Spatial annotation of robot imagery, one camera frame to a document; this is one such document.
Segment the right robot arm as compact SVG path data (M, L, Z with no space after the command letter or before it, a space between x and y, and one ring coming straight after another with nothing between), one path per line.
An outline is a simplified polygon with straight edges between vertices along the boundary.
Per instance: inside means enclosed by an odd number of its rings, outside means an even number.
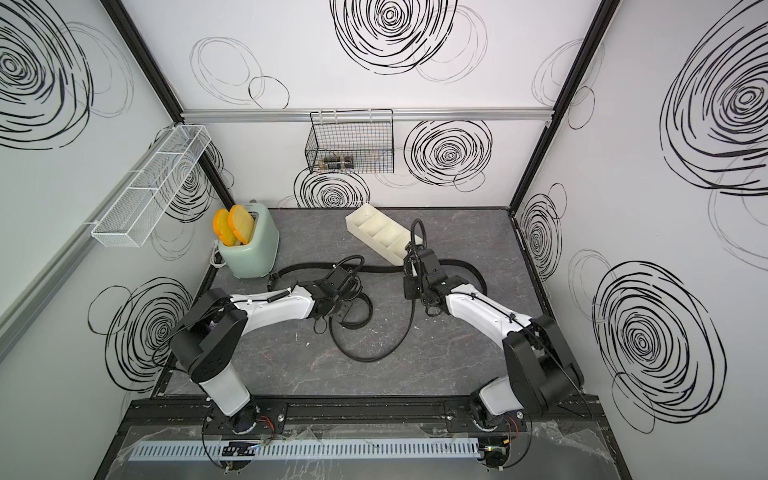
M471 395L470 410L481 428L492 428L509 413L539 417L581 391L583 373L553 318L531 317L492 300L448 274L422 245L407 245L404 275L408 299L422 301L429 313L468 323L502 350L507 374Z

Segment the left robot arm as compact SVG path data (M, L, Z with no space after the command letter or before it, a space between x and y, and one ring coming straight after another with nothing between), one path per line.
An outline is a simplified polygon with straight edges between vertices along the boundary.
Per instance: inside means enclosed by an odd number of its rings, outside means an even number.
M285 321L334 314L352 300L358 285L357 273L338 265L318 280L272 292L229 295L220 288L211 289L176 327L170 349L192 382L232 418L251 402L249 390L232 365L241 337Z

